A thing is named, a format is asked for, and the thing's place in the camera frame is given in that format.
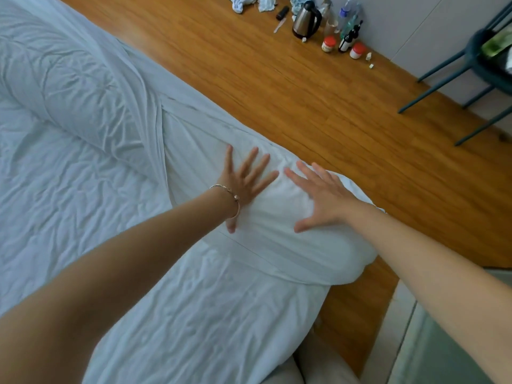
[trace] wooden floor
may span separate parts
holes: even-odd
[[[228,0],[63,0],[144,51],[242,123],[307,162],[353,179],[388,213],[482,266],[512,267],[512,144],[374,52],[370,70],[301,43],[291,16]],[[397,277],[379,258],[355,283],[331,288],[321,336],[360,373]]]

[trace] kettle handle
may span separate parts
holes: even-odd
[[[317,22],[315,23],[315,26],[309,33],[309,37],[313,36],[315,33],[317,33],[318,28],[320,28],[320,24],[322,23],[322,12],[320,12],[317,8],[314,8],[312,12],[315,14],[315,17],[317,18]]]

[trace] finger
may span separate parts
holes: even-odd
[[[226,147],[224,170],[226,170],[228,173],[233,172],[233,146],[231,144],[228,144]]]
[[[320,177],[317,175],[317,173],[315,171],[313,171],[311,168],[306,166],[300,160],[297,162],[297,167],[306,176],[306,178],[308,178],[311,181],[314,181],[314,182],[318,183]]]
[[[231,218],[226,220],[226,229],[229,233],[234,233],[237,229],[237,219]]]
[[[303,189],[306,193],[308,193],[311,196],[311,186],[314,186],[313,183],[311,183],[307,179],[304,179],[302,176],[297,175],[288,167],[285,167],[284,173],[288,178],[291,179],[293,183],[295,183],[298,187]]]
[[[312,163],[311,166],[313,166],[314,170],[317,172],[320,178],[328,183],[332,183],[332,176],[329,174],[329,172],[326,171],[324,167],[316,163]]]
[[[310,230],[311,228],[314,228],[316,226],[314,219],[311,217],[301,219],[300,221],[297,221],[295,226],[293,227],[293,231],[295,233],[302,233],[306,230]]]
[[[246,184],[254,183],[259,178],[259,176],[262,174],[262,172],[265,170],[269,161],[270,161],[270,154],[263,155],[263,157],[259,161],[258,165],[253,170],[251,170],[251,172],[246,176],[245,183]]]
[[[238,168],[237,174],[241,178],[245,178],[247,176],[251,166],[253,165],[254,160],[256,159],[256,156],[258,156],[258,147],[254,147],[251,149],[251,152],[249,152],[243,163]]]
[[[332,180],[334,180],[336,183],[339,183],[341,186],[343,186],[343,183],[342,183],[342,180],[339,178],[338,175],[336,175],[335,173],[329,173]]]
[[[260,180],[256,186],[253,187],[252,195],[253,197],[256,197],[259,193],[261,193],[263,190],[265,190],[269,184],[271,184],[273,181],[275,181],[279,176],[279,171],[272,171],[268,175],[266,175],[262,180]]]

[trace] hand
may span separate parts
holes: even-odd
[[[288,167],[285,175],[293,183],[302,188],[314,201],[313,215],[297,221],[295,233],[301,233],[316,226],[336,225],[343,223],[343,209],[354,201],[361,202],[347,190],[335,174],[330,174],[318,164],[312,164],[315,171],[303,162],[298,161],[297,167],[307,179],[297,175]]]
[[[272,171],[262,180],[259,180],[259,177],[270,161],[270,154],[263,155],[256,167],[252,168],[257,155],[258,148],[254,147],[247,155],[243,163],[240,165],[238,170],[234,171],[233,147],[228,145],[226,149],[224,170],[222,171],[222,174],[217,183],[229,187],[233,191],[233,194],[238,195],[240,198],[238,201],[240,204],[240,209],[251,203],[252,200],[259,193],[265,190],[269,184],[275,181],[279,175],[279,171]],[[226,227],[229,233],[234,233],[236,226],[237,219],[231,218],[226,220]]]

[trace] jar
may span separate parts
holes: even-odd
[[[334,36],[328,36],[323,40],[322,50],[323,52],[329,53],[336,47],[336,39]]]
[[[350,50],[350,57],[352,59],[359,59],[361,55],[365,52],[366,47],[364,44],[357,42],[354,44],[354,47]]]

